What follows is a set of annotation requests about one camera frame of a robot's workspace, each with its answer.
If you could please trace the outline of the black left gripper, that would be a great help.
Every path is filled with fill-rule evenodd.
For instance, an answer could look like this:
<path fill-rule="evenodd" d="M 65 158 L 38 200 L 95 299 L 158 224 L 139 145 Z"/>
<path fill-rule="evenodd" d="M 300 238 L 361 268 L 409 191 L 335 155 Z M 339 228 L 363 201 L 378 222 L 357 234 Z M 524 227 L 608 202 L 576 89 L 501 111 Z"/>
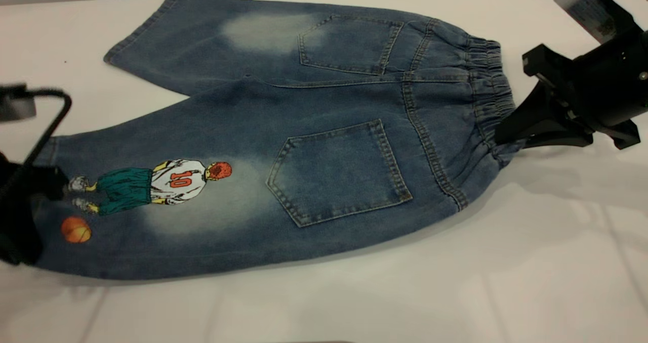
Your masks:
<path fill-rule="evenodd" d="M 35 229 L 30 206 L 30 194 L 14 183 L 14 173 L 21 165 L 9 162 L 2 154 L 2 209 L 1 251 L 2 262 L 10 265 L 34 265 L 43 246 Z M 63 200 L 69 179 L 60 167 L 34 167 L 32 169 L 32 194 L 51 201 Z"/>

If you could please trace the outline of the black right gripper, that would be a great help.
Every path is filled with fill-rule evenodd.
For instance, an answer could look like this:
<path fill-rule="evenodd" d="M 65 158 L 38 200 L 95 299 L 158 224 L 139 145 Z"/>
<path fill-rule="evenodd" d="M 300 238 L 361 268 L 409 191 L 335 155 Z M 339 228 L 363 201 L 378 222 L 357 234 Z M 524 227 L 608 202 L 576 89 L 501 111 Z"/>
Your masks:
<path fill-rule="evenodd" d="M 594 133 L 607 135 L 620 150 L 641 142 L 632 120 L 646 113 L 645 31 L 619 34 L 574 59 L 541 44 L 522 62 L 538 83 L 496 126 L 496 143 L 587 147 Z"/>

